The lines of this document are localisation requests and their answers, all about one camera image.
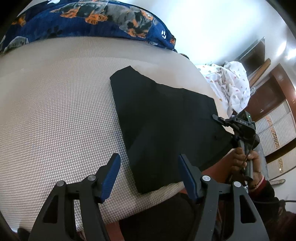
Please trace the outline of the dark red sleeve forearm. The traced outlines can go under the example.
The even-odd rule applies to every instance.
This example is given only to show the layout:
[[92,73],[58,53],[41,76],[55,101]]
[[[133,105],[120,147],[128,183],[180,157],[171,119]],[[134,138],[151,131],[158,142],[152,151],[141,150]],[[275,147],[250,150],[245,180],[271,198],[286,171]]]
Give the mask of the dark red sleeve forearm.
[[253,189],[249,190],[249,196],[252,201],[256,202],[273,203],[279,201],[273,187],[264,177]]

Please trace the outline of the person's right hand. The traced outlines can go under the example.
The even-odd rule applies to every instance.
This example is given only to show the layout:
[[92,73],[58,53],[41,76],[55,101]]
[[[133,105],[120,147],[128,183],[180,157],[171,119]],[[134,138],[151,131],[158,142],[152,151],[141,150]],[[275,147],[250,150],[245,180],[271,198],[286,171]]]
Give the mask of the person's right hand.
[[249,188],[254,189],[258,186],[262,180],[261,173],[261,160],[260,156],[256,151],[250,151],[248,155],[244,154],[243,149],[238,147],[231,152],[232,155],[232,166],[230,172],[233,175],[238,175],[240,171],[246,168],[248,162],[253,162],[253,178],[248,184]]

